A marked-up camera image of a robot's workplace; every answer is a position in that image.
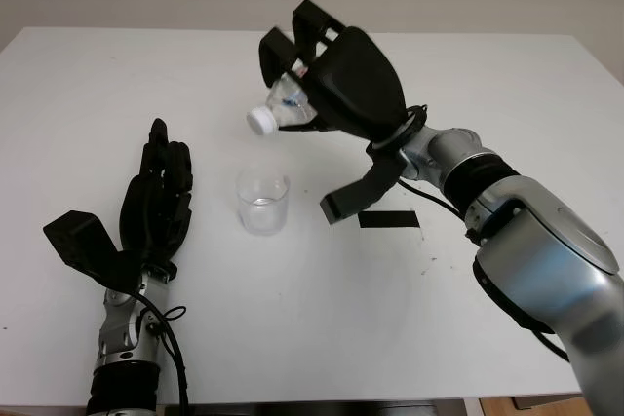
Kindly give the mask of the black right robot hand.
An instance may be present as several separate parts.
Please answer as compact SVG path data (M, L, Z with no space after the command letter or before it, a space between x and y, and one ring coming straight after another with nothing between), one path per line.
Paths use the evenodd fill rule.
M260 40L262 79L271 87L289 77L315 115L279 130L342 131L379 142L408 119L399 77L364 30L344 25L311 0L293 11L292 30L293 40L277 27Z

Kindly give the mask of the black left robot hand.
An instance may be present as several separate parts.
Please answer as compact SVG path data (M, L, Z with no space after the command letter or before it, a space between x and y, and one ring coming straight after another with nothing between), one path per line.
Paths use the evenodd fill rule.
M121 207L119 230L123 250L165 282L176 277L173 257L190 225L192 186L189 147L170 140L166 123L155 119Z

